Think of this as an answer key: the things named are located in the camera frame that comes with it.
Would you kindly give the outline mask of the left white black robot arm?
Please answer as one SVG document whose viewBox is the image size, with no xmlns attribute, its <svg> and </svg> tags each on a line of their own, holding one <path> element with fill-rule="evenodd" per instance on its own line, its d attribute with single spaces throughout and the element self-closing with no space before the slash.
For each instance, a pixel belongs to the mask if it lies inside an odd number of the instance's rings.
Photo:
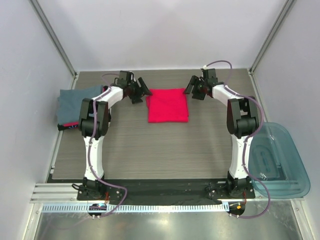
<svg viewBox="0 0 320 240">
<path fill-rule="evenodd" d="M 111 188 L 127 196 L 128 190 L 106 182 L 103 169 L 103 143 L 111 123 L 112 107 L 128 97 L 133 104 L 142 97 L 151 96 L 142 77 L 135 78 L 132 71 L 121 70 L 112 84 L 107 84 L 101 94 L 84 98 L 80 107 L 78 128 L 85 144 L 86 167 L 82 184 L 77 188 L 78 200 L 101 200 Z"/>
</svg>

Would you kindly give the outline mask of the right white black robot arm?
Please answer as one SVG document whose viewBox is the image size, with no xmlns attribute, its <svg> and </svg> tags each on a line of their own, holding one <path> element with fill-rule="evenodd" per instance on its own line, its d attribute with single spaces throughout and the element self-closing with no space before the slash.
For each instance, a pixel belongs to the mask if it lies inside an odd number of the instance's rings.
<svg viewBox="0 0 320 240">
<path fill-rule="evenodd" d="M 196 100 L 209 96 L 226 106 L 226 127 L 232 140 L 231 164 L 223 189 L 231 198 L 239 198 L 250 189 L 248 165 L 253 134 L 260 127 L 258 104 L 254 97 L 244 96 L 224 82 L 219 82 L 214 68 L 203 67 L 202 76 L 193 75 L 184 90 Z"/>
</svg>

